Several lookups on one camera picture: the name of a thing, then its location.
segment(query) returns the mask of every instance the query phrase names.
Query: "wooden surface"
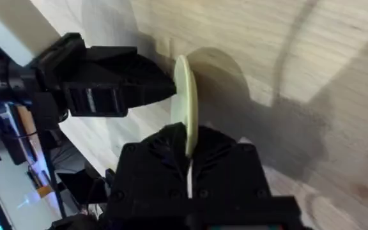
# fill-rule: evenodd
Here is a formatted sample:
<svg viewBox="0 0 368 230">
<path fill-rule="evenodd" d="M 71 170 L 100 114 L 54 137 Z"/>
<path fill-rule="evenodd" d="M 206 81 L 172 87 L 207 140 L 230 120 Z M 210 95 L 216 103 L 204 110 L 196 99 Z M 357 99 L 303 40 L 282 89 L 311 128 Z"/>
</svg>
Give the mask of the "wooden surface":
<svg viewBox="0 0 368 230">
<path fill-rule="evenodd" d="M 137 45 L 169 72 L 187 55 L 202 124 L 255 143 L 315 229 L 368 229 L 368 1 L 32 1 L 89 45 Z M 166 100 L 61 129 L 104 173 L 168 121 Z"/>
<path fill-rule="evenodd" d="M 33 121 L 32 114 L 23 106 L 18 106 L 18 113 L 20 119 L 22 121 L 22 125 L 25 128 L 25 132 L 27 134 L 31 134 L 36 131 L 35 124 Z M 29 142 L 31 143 L 33 152 L 35 153 L 36 161 L 31 160 L 27 154 L 25 154 L 26 160 L 29 165 L 36 173 L 38 179 L 41 181 L 43 187 L 39 188 L 36 194 L 37 197 L 40 198 L 39 202 L 45 202 L 46 205 L 50 208 L 49 210 L 52 212 L 54 216 L 58 219 L 61 218 L 61 212 L 59 209 L 58 199 L 56 197 L 55 192 L 52 191 L 50 187 L 50 181 L 46 175 L 49 175 L 48 167 L 46 164 L 45 156 L 43 155 L 42 147 L 38 138 L 38 135 L 30 135 L 28 137 Z"/>
</svg>

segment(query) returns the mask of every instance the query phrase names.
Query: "black cable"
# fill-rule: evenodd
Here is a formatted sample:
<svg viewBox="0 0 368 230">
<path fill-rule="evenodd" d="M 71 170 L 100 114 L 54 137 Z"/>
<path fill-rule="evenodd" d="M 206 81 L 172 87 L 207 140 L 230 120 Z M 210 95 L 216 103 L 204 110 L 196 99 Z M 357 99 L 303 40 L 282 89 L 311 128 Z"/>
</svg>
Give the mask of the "black cable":
<svg viewBox="0 0 368 230">
<path fill-rule="evenodd" d="M 11 138 L 11 139 L 21 139 L 21 138 L 26 138 L 26 137 L 31 137 L 35 134 L 37 134 L 38 131 L 35 131 L 33 133 L 30 133 L 30 134 L 25 134 L 25 135 L 20 135 L 20 136 L 14 136 L 14 135 L 10 135 L 10 134 L 3 134 L 5 137 L 7 138 Z"/>
<path fill-rule="evenodd" d="M 93 184 L 92 184 L 92 187 L 90 188 L 89 190 L 89 194 L 88 194 L 88 197 L 86 198 L 86 202 L 85 202 L 85 206 L 86 206 L 86 211 L 89 215 L 89 201 L 90 201 L 90 198 L 93 194 L 93 191 L 95 190 L 95 187 L 96 187 L 96 184 L 101 181 L 102 179 L 101 178 L 96 178 L 94 181 L 93 181 Z"/>
</svg>

